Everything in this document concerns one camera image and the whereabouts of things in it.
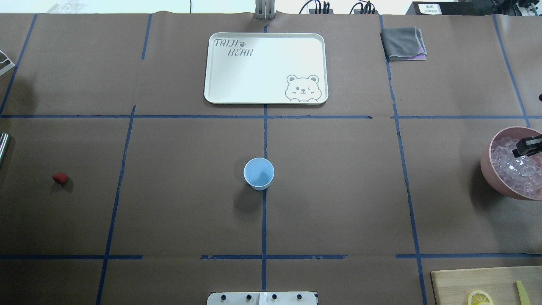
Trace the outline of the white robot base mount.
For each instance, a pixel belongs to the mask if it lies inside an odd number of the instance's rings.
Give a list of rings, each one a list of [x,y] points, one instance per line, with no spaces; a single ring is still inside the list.
[[[207,305],[318,305],[311,291],[254,291],[211,293]]]

